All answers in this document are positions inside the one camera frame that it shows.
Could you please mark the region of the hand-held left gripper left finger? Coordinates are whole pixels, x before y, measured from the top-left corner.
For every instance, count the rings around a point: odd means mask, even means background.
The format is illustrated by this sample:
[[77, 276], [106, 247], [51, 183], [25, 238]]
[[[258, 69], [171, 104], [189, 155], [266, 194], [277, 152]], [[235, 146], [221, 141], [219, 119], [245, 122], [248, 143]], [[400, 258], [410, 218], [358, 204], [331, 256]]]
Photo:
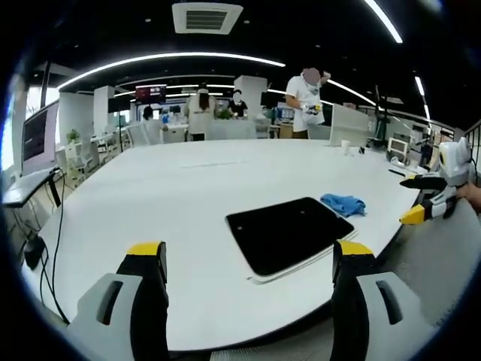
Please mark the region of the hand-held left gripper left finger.
[[167, 360], [168, 294], [163, 241], [129, 248], [119, 268], [79, 299], [67, 327], [87, 360]]

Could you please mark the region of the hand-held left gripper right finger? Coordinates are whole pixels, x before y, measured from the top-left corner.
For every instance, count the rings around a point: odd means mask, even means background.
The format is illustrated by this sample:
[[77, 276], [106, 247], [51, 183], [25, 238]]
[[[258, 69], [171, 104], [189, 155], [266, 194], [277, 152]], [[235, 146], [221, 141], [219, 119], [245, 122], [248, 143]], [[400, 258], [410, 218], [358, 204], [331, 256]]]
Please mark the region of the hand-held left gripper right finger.
[[333, 247], [332, 360], [412, 360], [436, 332], [420, 298], [373, 252], [353, 241]]

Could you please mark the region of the person's right hand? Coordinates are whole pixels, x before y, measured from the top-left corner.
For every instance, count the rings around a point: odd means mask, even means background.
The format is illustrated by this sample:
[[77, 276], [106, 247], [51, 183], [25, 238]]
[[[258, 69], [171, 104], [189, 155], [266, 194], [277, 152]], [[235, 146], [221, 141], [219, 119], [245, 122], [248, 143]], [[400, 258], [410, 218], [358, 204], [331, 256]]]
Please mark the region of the person's right hand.
[[460, 199], [466, 199], [473, 209], [480, 210], [481, 208], [481, 189], [475, 184], [466, 183], [457, 190], [457, 197]]

